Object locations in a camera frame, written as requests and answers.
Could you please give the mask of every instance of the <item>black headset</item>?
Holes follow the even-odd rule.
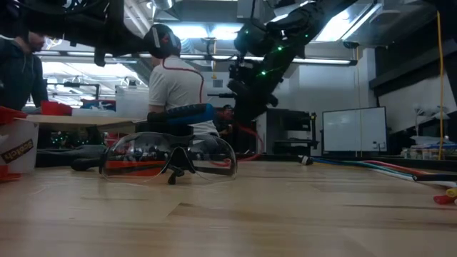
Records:
[[[143,40],[148,52],[158,59],[164,59],[181,50],[181,41],[164,24],[154,24]]]

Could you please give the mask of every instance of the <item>red container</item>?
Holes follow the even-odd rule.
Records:
[[[55,116],[71,116],[71,106],[58,102],[42,101],[41,114]]]
[[[22,111],[16,111],[10,108],[0,106],[0,124],[8,124],[14,121],[14,118],[25,119],[27,114]]]

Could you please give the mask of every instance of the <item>dark jacket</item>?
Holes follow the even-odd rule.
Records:
[[[20,111],[31,95],[40,107],[48,100],[46,87],[41,60],[25,54],[15,41],[0,38],[0,106]]]

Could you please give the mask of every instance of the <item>blue cable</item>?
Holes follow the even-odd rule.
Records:
[[[413,175],[411,175],[409,173],[398,172],[398,171],[394,171],[394,170],[389,169],[389,168],[385,168],[385,167],[382,167],[382,166],[374,165],[374,164],[371,164],[371,163],[364,163],[364,162],[360,162],[360,161],[335,161],[335,162],[333,162],[333,161],[321,160],[319,158],[313,158],[313,160],[315,162],[318,162],[318,163],[325,163],[325,164],[331,164],[331,165],[362,166],[362,167],[366,167],[366,168],[376,168],[378,170],[387,171],[387,172],[395,173],[395,174],[402,175],[402,176],[413,177]]]

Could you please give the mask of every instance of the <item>ceiling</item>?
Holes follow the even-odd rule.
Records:
[[[201,54],[206,51],[202,37],[215,36],[215,52],[220,55],[236,53],[233,39],[243,22],[250,17],[251,0],[207,1],[180,0],[168,10],[155,9],[146,0],[124,0],[126,27],[137,36],[143,36],[153,23],[169,25],[180,37],[183,54]],[[255,18],[262,22],[277,19],[269,7],[276,0],[257,0]],[[354,50],[343,46],[342,40],[360,42],[363,46],[389,45],[402,36],[430,21],[436,12],[423,1],[415,0],[359,0],[329,21],[324,30],[306,46],[307,58],[318,59],[355,59]],[[66,56],[44,56],[44,75],[61,83],[76,79],[85,83],[101,84],[101,94],[113,94],[115,85],[128,80],[148,81],[151,66],[148,59],[128,63],[119,63],[114,59],[100,68],[91,63],[91,57],[75,57],[70,53],[87,52],[93,54],[89,46],[70,46],[67,41],[48,42],[46,50],[65,52]],[[211,62],[195,61],[193,65],[200,69],[211,70]],[[215,71],[227,71],[227,64],[217,65]],[[92,87],[81,87],[77,91],[83,94],[94,94]],[[61,86],[49,87],[51,94],[67,94]]]

